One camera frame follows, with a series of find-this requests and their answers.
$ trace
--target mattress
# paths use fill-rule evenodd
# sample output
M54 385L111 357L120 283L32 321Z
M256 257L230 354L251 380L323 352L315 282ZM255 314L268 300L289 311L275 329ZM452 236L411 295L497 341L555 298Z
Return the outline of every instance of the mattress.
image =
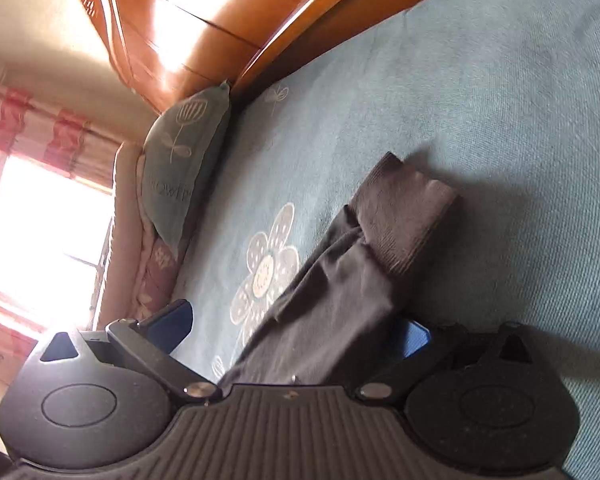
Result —
M567 471L600 480L600 0L425 0L267 89L229 132L173 355L219 378L387 151L465 198L414 316L536 327L580 407Z

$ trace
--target wooden headboard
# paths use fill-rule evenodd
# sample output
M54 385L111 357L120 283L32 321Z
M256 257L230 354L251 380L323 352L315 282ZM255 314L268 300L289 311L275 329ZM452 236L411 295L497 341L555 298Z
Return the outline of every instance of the wooden headboard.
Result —
M421 0L81 0L120 79L163 111L228 79L247 102Z

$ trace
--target window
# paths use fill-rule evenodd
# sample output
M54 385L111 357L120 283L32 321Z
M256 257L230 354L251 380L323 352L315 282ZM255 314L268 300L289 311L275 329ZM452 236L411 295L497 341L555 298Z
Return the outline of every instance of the window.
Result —
M0 302L42 326L90 328L110 194L0 154Z

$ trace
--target sunlight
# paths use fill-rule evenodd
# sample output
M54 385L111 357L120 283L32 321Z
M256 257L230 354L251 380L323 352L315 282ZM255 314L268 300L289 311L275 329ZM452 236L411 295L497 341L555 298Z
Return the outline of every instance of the sunlight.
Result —
M161 63L171 72L185 64L190 53L208 27L202 20L195 20L184 11L174 9L171 2L189 9L206 20L212 19L228 0L156 0L153 8L153 29Z
M44 324L84 327L111 212L109 195L10 156L0 178L0 292Z

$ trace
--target blue pillow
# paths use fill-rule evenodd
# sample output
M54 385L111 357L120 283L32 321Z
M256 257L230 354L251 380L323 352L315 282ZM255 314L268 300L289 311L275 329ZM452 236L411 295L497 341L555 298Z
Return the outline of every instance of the blue pillow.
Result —
M199 201L192 196L200 197L206 186L230 113L224 82L166 110L144 142L142 205L176 259L189 207Z

